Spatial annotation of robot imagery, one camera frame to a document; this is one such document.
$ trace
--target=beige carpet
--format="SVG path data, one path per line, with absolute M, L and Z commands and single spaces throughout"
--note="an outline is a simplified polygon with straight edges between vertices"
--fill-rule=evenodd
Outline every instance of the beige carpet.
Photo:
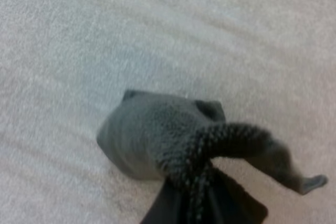
M 126 87 L 219 99 L 328 186 L 300 197 L 218 160 L 267 224 L 336 220 L 336 0 L 0 0 L 0 223 L 132 224 L 160 183 L 95 134 Z

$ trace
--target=black bag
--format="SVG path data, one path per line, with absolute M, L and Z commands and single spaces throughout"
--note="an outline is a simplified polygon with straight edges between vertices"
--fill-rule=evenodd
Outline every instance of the black bag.
M 185 224 L 189 198 L 166 179 L 141 224 Z M 205 196 L 204 224 L 260 224 L 267 208 L 227 175 L 217 172 Z

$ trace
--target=black fabric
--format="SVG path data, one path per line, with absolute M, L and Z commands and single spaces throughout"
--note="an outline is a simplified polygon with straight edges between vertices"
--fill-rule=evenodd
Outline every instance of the black fabric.
M 185 224 L 189 198 L 166 179 L 141 224 Z M 267 208 L 227 175 L 217 172 L 204 200 L 204 224 L 261 224 Z

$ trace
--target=floor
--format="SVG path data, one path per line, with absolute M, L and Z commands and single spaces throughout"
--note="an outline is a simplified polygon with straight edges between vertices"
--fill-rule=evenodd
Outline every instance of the floor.
M 139 223 L 161 184 L 109 163 L 95 135 L 125 88 L 220 100 L 272 130 L 306 196 L 216 163 L 266 224 L 336 219 L 336 0 L 0 0 L 1 223 Z

